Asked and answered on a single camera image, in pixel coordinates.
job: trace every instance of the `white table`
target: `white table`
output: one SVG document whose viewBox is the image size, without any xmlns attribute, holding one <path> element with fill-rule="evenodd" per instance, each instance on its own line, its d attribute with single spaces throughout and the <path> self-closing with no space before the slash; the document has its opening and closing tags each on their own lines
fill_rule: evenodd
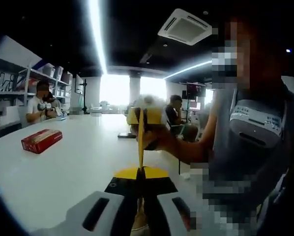
<svg viewBox="0 0 294 236">
<path fill-rule="evenodd" d="M 70 116 L 0 138 L 0 193 L 24 229 L 33 232 L 54 227 L 65 220 L 72 206 L 94 191 L 104 191 L 114 172 L 138 166 L 136 140 L 117 137 L 127 128 L 121 114 Z M 42 129 L 58 129 L 63 139 L 42 154 L 23 150 L 21 139 Z M 181 188 L 178 160 L 169 154 L 145 151 L 144 165 L 168 170 Z"/>
</svg>

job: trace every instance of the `cardboard box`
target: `cardboard box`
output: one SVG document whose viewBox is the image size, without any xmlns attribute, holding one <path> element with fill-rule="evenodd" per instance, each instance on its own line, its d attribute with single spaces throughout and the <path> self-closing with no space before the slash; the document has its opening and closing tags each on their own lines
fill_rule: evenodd
<svg viewBox="0 0 294 236">
<path fill-rule="evenodd" d="M 40 154 L 63 137 L 59 130 L 44 129 L 21 140 L 23 149 Z"/>
</svg>

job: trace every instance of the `window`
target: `window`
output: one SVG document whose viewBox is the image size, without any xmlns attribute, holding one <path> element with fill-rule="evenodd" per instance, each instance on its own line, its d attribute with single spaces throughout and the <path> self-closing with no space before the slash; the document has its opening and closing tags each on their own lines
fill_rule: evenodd
<svg viewBox="0 0 294 236">
<path fill-rule="evenodd" d="M 167 99 L 167 87 L 164 79 L 141 77 L 140 94 L 150 94 L 164 100 Z"/>
<path fill-rule="evenodd" d="M 212 102 L 213 95 L 214 95 L 214 90 L 206 89 L 206 96 L 205 96 L 205 99 L 204 99 L 204 105 L 205 106 L 208 103 L 211 103 Z"/>
<path fill-rule="evenodd" d="M 127 105 L 129 103 L 129 76 L 102 75 L 100 82 L 100 102 L 107 101 L 111 105 Z"/>
</svg>

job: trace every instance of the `ceiling light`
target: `ceiling light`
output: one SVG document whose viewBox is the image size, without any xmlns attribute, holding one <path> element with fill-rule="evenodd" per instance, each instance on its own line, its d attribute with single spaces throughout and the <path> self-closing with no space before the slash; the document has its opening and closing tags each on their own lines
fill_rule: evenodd
<svg viewBox="0 0 294 236">
<path fill-rule="evenodd" d="M 89 0 L 89 12 L 90 21 L 92 26 L 92 32 L 96 45 L 97 56 L 99 57 L 99 63 L 103 74 L 107 74 L 107 66 L 105 62 L 105 56 L 103 52 L 102 34 L 101 34 L 101 23 L 100 23 L 100 0 Z"/>
<path fill-rule="evenodd" d="M 200 63 L 200 64 L 197 64 L 197 65 L 193 65 L 193 66 L 191 66 L 191 67 L 189 67 L 189 68 L 186 68 L 186 69 L 180 70 L 180 71 L 178 71 L 178 72 L 176 72 L 176 73 L 173 73 L 172 75 L 169 75 L 169 76 L 167 76 L 167 77 L 165 77 L 165 78 L 163 78 L 163 79 L 170 78 L 170 77 L 172 77 L 172 76 L 174 76 L 174 75 L 178 75 L 178 74 L 181 74 L 181 73 L 183 73 L 183 72 L 185 72 L 185 71 L 188 71 L 188 70 L 191 70 L 191 69 L 194 69 L 194 68 L 197 68 L 197 67 L 203 66 L 203 65 L 207 65 L 207 64 L 210 64 L 210 63 L 212 63 L 211 60 L 206 61 L 206 62 L 203 62 L 203 63 Z"/>
</svg>

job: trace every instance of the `office room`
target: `office room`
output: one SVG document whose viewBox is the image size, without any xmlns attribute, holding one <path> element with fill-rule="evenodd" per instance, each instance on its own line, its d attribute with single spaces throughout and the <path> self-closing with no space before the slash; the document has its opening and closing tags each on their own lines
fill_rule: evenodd
<svg viewBox="0 0 294 236">
<path fill-rule="evenodd" d="M 292 17 L 249 4 L 8 3 L 0 235 L 294 229 Z"/>
</svg>

